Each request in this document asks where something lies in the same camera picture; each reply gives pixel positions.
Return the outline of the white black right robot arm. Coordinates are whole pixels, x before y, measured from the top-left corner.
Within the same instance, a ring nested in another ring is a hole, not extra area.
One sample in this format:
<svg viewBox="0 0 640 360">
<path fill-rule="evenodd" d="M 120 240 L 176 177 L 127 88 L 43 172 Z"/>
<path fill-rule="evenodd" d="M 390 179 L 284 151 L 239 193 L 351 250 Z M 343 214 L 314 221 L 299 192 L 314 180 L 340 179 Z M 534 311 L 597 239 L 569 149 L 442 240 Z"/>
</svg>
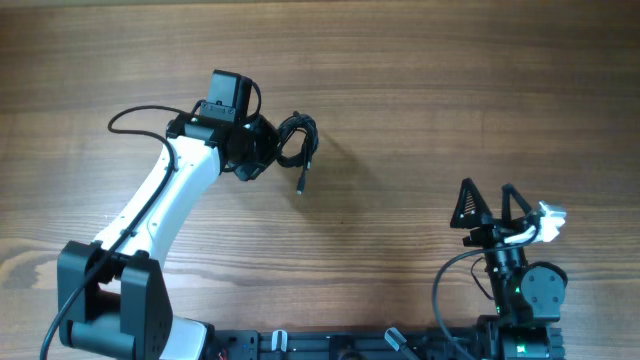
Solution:
<svg viewBox="0 0 640 360">
<path fill-rule="evenodd" d="M 531 263 L 525 247 L 556 239 L 566 223 L 565 209 L 544 201 L 531 206 L 511 184 L 502 187 L 501 215 L 495 217 L 474 182 L 462 181 L 450 221 L 468 229 L 463 245 L 469 257 L 485 262 L 496 314 L 478 318 L 473 334 L 451 337 L 456 354 L 465 359 L 562 359 L 557 330 L 568 277 L 560 267 Z"/>
</svg>

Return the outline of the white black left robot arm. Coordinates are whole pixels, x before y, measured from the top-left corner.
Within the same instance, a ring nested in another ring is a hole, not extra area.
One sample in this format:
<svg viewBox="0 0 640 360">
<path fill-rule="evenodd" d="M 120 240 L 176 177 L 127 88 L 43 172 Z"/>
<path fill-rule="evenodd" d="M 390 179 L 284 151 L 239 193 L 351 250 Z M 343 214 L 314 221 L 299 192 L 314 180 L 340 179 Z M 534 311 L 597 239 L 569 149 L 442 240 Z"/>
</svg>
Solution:
<svg viewBox="0 0 640 360">
<path fill-rule="evenodd" d="M 142 185 L 89 243 L 70 241 L 57 260 L 58 312 L 43 341 L 114 359 L 224 359 L 213 325 L 174 314 L 163 276 L 193 206 L 218 178 L 256 179 L 281 154 L 279 131 L 251 111 L 259 86 L 216 70 L 209 94 L 175 110 L 161 154 Z"/>
</svg>

